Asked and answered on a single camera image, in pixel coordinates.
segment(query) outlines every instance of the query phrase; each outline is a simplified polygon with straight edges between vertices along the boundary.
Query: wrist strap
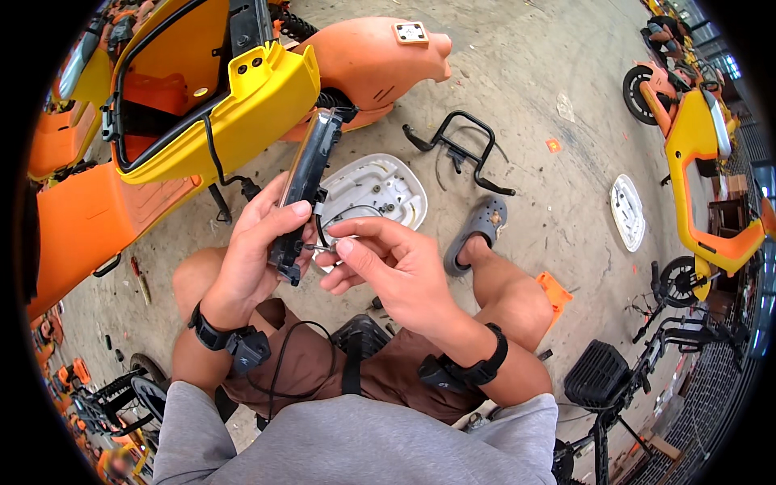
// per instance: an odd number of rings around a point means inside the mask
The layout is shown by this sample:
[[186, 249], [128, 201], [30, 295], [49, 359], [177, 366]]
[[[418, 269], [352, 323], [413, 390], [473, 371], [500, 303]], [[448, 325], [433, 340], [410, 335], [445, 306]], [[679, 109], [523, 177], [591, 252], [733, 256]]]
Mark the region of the wrist strap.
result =
[[471, 367], [460, 369], [463, 379], [474, 386], [482, 386], [496, 378], [498, 368], [504, 363], [509, 350], [507, 338], [501, 333], [501, 328], [494, 323], [489, 323], [485, 326], [496, 334], [496, 351], [490, 359], [481, 360]]
[[190, 320], [188, 327], [194, 328], [196, 337], [199, 339], [202, 345], [205, 346], [205, 348], [213, 351], [221, 350], [227, 346], [229, 337], [231, 337], [234, 332], [240, 329], [238, 328], [236, 330], [222, 332], [211, 327], [205, 316], [202, 315], [202, 313], [199, 311], [200, 303], [201, 301], [196, 304], [196, 307], [194, 307], [194, 311], [192, 312], [192, 319]]

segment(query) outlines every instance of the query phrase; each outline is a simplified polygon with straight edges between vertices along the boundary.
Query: hand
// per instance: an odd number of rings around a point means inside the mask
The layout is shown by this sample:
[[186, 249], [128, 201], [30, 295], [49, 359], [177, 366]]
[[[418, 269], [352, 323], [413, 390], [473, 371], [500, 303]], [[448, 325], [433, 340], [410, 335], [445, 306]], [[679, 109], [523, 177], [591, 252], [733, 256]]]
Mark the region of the hand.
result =
[[[310, 221], [312, 211], [307, 201], [277, 207], [287, 179], [288, 172], [275, 177], [245, 206], [234, 225], [218, 278], [200, 304], [203, 315], [216, 328], [244, 327], [256, 305], [278, 287], [282, 276], [267, 266], [269, 250], [278, 236], [308, 223], [302, 238], [306, 243], [315, 242], [315, 224]], [[310, 267], [312, 255], [312, 251], [303, 250], [296, 260], [302, 275]]]
[[367, 282], [399, 325], [429, 338], [463, 314], [447, 288], [435, 239], [383, 217], [347, 219], [328, 233], [344, 238], [337, 242], [337, 254], [315, 260], [320, 266], [343, 261], [320, 281], [332, 295]]

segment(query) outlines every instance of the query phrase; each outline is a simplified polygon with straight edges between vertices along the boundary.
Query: person's left hand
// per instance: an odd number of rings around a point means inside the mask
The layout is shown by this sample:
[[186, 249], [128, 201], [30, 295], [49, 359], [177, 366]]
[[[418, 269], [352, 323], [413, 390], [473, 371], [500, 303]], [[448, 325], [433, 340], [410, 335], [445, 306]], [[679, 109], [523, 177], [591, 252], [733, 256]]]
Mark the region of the person's left hand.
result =
[[[272, 242], [305, 226], [302, 239], [314, 243], [315, 224], [310, 203], [299, 201], [278, 209], [277, 202], [288, 179], [285, 171], [273, 179], [243, 209], [234, 225], [221, 271], [200, 304], [202, 314], [216, 328], [239, 328], [248, 324], [256, 305], [278, 287], [282, 276], [267, 265]], [[313, 252], [302, 250], [296, 260], [302, 275], [310, 267]]]

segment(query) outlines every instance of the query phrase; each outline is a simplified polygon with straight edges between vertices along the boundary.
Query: person's right hand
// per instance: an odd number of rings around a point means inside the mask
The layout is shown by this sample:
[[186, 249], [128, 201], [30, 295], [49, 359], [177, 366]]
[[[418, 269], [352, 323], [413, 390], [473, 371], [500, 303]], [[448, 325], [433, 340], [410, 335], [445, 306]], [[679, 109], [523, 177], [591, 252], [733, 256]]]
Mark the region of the person's right hand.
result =
[[430, 338], [463, 313], [447, 288], [435, 239], [384, 217], [347, 219], [328, 233], [342, 237], [337, 254], [324, 252], [315, 261], [343, 261], [320, 281], [332, 295], [367, 282], [399, 325]]

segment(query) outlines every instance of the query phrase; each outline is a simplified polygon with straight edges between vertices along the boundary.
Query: concrete floor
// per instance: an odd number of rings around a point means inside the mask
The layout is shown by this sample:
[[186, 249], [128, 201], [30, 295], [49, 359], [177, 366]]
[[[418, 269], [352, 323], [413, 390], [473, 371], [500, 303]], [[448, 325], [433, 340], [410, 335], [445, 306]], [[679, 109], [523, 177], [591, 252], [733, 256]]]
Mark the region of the concrete floor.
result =
[[[493, 127], [510, 159], [494, 151], [483, 176], [518, 192], [507, 200], [510, 219], [497, 252], [531, 275], [549, 271], [574, 296], [538, 350], [553, 350], [545, 364], [557, 400], [568, 402], [563, 377], [593, 338], [615, 345], [633, 364], [643, 346], [631, 345], [630, 339], [643, 320], [624, 308], [634, 296], [649, 291], [653, 259], [665, 263], [686, 253], [676, 235], [673, 196], [669, 188], [659, 186], [667, 173], [663, 138], [656, 127], [637, 122], [622, 100], [623, 75], [633, 59], [647, 57], [639, 35], [649, 18], [643, 6], [637, 0], [535, 0], [532, 5], [494, 0], [474, 4], [296, 0], [293, 11], [319, 27], [358, 16], [421, 20], [429, 30], [452, 38], [452, 77], [440, 84], [421, 82], [384, 119], [345, 134], [327, 173], [371, 153], [392, 154], [407, 162], [428, 194], [429, 217], [419, 231], [438, 239], [442, 255], [473, 202], [486, 192], [474, 184], [472, 165], [456, 175], [444, 155], [439, 171], [447, 190], [442, 190], [435, 176], [439, 150], [418, 152], [404, 138], [401, 126], [409, 123], [429, 139], [451, 110], [464, 109], [479, 117]], [[556, 97], [561, 92], [573, 104], [575, 123], [558, 114]], [[545, 141], [550, 138], [560, 142], [560, 152], [549, 153]], [[482, 146], [474, 139], [469, 143]], [[294, 144], [275, 143], [239, 173], [258, 173], [254, 180], [264, 185], [289, 167], [294, 151]], [[608, 207], [608, 191], [622, 173], [634, 181], [647, 221], [636, 253], [625, 249]], [[234, 215], [239, 215], [244, 203], [238, 187], [223, 192]], [[169, 372], [171, 350], [182, 326], [171, 290], [172, 273], [192, 252], [227, 243], [230, 228], [215, 223], [216, 214], [204, 192], [128, 248], [116, 270], [102, 279], [88, 278], [74, 289], [64, 299], [61, 356], [81, 356], [98, 384], [109, 382], [122, 373], [102, 341], [102, 335], [110, 334], [114, 347], [127, 359], [143, 352]], [[150, 307], [137, 292], [130, 256], [147, 275]], [[362, 312], [374, 296], [361, 287], [334, 298], [319, 289], [319, 278], [311, 271], [298, 288], [281, 286], [277, 295], [299, 317], [321, 322], [330, 331]], [[471, 276], [450, 278], [449, 286], [458, 304], [474, 314]], [[673, 350], [660, 361], [654, 389], [668, 382], [677, 361]], [[625, 412], [634, 429], [650, 415], [657, 394], [639, 393]], [[582, 414], [581, 409], [561, 406], [559, 419]], [[590, 416], [560, 422], [557, 436], [581, 438], [592, 421]], [[238, 449], [255, 437], [247, 408], [235, 414], [228, 428]], [[632, 443], [625, 430], [616, 427], [610, 434], [610, 455], [616, 457]], [[587, 453], [577, 460], [574, 475], [582, 478], [591, 470], [592, 453]]]

